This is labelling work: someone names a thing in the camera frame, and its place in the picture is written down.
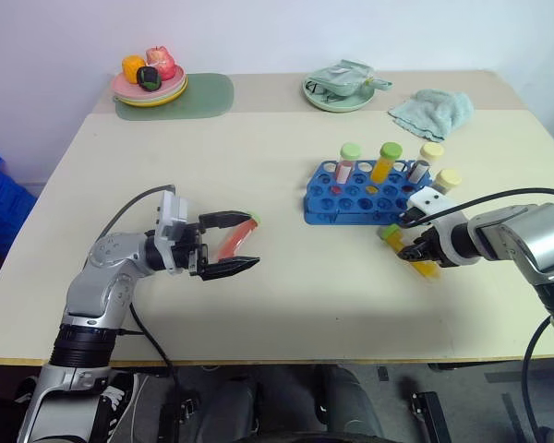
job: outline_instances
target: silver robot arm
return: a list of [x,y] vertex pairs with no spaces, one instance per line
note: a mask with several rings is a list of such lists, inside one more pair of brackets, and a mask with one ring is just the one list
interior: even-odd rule
[[18,443],[49,441],[45,439],[62,435],[91,441],[95,405],[87,403],[86,397],[69,401],[69,412],[54,420],[54,407],[44,407],[50,412],[42,413],[42,407],[49,405],[50,395],[74,391],[99,394],[106,388],[115,339],[138,279],[157,270],[178,273],[189,269],[190,275],[211,280],[234,275],[258,263],[257,257],[233,257],[210,264],[207,246],[201,243],[207,228],[234,226],[248,219],[244,212],[226,211],[200,215],[199,223],[187,224],[187,202],[164,191],[155,231],[114,233],[100,238],[90,249],[84,269],[68,288],[54,350],[42,368]]
[[[455,204],[425,187],[408,202],[403,220],[418,221]],[[414,245],[398,256],[408,261],[434,260],[442,267],[469,265],[480,257],[512,260],[534,286],[554,327],[554,204],[510,206],[475,216],[461,212],[432,221]]]

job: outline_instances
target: blue test tube rack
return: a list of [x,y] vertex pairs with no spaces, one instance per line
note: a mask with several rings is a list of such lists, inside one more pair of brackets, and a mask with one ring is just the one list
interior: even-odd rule
[[427,172],[417,184],[406,176],[415,161],[398,160],[384,183],[375,184],[371,171],[357,166],[375,161],[357,161],[345,185],[334,179],[336,161],[322,162],[307,183],[304,197],[304,219],[308,224],[377,224],[397,223],[406,210],[406,202],[416,191],[432,183]]

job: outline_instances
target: apple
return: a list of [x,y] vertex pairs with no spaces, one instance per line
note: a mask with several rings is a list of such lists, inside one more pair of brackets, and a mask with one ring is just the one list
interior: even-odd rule
[[146,57],[148,65],[156,68],[163,81],[175,76],[175,60],[164,46],[150,48],[146,51]]

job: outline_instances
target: light blue towel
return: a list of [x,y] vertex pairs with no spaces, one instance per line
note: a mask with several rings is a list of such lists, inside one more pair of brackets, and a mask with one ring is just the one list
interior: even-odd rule
[[397,125],[438,142],[467,122],[473,113],[474,106],[466,94],[444,90],[420,90],[388,111]]

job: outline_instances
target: yellow cap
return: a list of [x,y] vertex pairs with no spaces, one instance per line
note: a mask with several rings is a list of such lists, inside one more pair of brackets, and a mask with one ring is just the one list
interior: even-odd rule
[[454,189],[462,182],[462,177],[455,169],[442,169],[435,177],[435,183],[446,189]]
[[420,154],[425,160],[434,162],[435,160],[438,160],[439,157],[443,155],[444,151],[445,150],[443,149],[443,145],[441,145],[440,143],[435,143],[434,141],[428,141],[421,147]]

